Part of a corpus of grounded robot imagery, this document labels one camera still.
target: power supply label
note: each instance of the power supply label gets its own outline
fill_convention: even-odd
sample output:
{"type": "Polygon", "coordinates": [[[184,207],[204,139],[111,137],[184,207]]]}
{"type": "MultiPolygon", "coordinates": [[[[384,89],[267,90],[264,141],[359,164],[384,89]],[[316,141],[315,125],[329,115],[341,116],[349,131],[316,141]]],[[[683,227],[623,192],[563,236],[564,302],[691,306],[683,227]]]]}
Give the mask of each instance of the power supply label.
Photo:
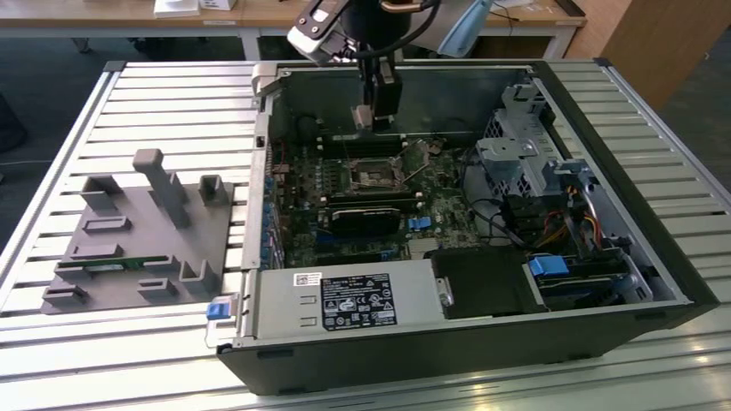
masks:
{"type": "Polygon", "coordinates": [[[321,326],[327,331],[396,325],[388,274],[323,278],[321,326]]]}

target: green circuit board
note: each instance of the green circuit board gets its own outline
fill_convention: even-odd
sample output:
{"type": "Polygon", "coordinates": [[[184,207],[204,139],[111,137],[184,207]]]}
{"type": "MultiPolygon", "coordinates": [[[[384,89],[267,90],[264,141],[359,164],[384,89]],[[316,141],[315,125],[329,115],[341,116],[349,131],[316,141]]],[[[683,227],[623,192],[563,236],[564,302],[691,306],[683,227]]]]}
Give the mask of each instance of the green circuit board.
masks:
{"type": "Polygon", "coordinates": [[[413,240],[433,239],[437,248],[480,243],[457,186],[464,148],[441,150],[433,140],[424,138],[407,142],[400,155],[391,158],[321,159],[308,148],[292,156],[289,173],[280,178],[287,267],[420,258],[409,252],[413,240]],[[419,191],[424,201],[417,212],[401,215],[392,235],[339,240],[320,228],[327,208],[320,206],[323,195],[393,191],[419,191]],[[431,225],[411,229],[409,220],[421,217],[431,219],[431,225]]]}

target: gray carpet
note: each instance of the gray carpet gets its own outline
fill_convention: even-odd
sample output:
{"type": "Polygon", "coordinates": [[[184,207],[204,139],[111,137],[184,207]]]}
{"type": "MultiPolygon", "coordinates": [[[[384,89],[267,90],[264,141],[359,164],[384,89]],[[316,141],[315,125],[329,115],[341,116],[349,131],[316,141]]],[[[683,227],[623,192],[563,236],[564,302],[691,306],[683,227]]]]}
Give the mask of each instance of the gray carpet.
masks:
{"type": "MultiPolygon", "coordinates": [[[[0,93],[23,121],[29,139],[0,154],[0,248],[44,178],[51,160],[73,125],[104,64],[109,60],[147,61],[127,39],[93,39],[92,53],[81,55],[68,39],[0,39],[0,93]]],[[[241,60],[233,38],[168,39],[152,49],[155,60],[241,60]]],[[[291,55],[281,49],[271,58],[291,55]]],[[[662,117],[731,188],[731,32],[703,61],[662,111],[662,117]]]]}

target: desk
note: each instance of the desk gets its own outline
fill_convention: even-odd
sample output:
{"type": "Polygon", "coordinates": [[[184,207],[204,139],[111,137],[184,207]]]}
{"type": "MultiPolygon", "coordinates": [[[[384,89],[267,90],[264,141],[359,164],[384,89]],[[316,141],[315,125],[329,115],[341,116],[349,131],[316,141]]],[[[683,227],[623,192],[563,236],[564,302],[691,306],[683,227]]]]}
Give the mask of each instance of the desk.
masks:
{"type": "MultiPolygon", "coordinates": [[[[156,19],[153,0],[0,0],[0,37],[241,38],[248,60],[260,60],[259,37],[280,36],[307,0],[239,0],[231,11],[201,10],[192,17],[156,19]]],[[[511,22],[491,15],[480,36],[551,37],[546,58],[560,58],[586,19],[572,17],[554,0],[509,9],[511,22]]]]}
{"type": "Polygon", "coordinates": [[[231,11],[156,19],[155,0],[0,0],[0,38],[239,37],[231,11]]]}

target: table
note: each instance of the table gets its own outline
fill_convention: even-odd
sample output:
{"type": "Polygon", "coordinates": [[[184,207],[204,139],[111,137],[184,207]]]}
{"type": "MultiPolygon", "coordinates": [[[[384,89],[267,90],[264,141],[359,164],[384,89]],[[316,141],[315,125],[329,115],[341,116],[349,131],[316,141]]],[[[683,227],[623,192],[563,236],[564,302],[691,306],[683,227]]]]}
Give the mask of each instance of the table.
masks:
{"type": "MultiPolygon", "coordinates": [[[[144,147],[163,149],[164,167],[179,172],[181,182],[220,174],[235,184],[224,292],[240,287],[247,153],[259,111],[248,106],[252,63],[128,63],[100,76],[0,255],[3,408],[722,408],[731,397],[728,193],[614,68],[591,61],[551,65],[719,297],[716,310],[598,359],[272,397],[252,395],[205,347],[205,304],[44,316],[41,294],[84,208],[77,195],[84,177],[112,173],[123,186],[147,184],[131,167],[144,147]]],[[[558,131],[582,157],[566,128],[558,131]]]]}
{"type": "MultiPolygon", "coordinates": [[[[260,60],[259,38],[285,35],[305,3],[239,0],[231,11],[201,10],[197,16],[156,19],[153,0],[0,0],[0,37],[235,36],[241,38],[247,60],[260,60]]],[[[544,56],[562,58],[586,19],[570,16],[555,0],[537,0],[508,13],[520,21],[491,15],[480,36],[550,37],[544,56]]]]}

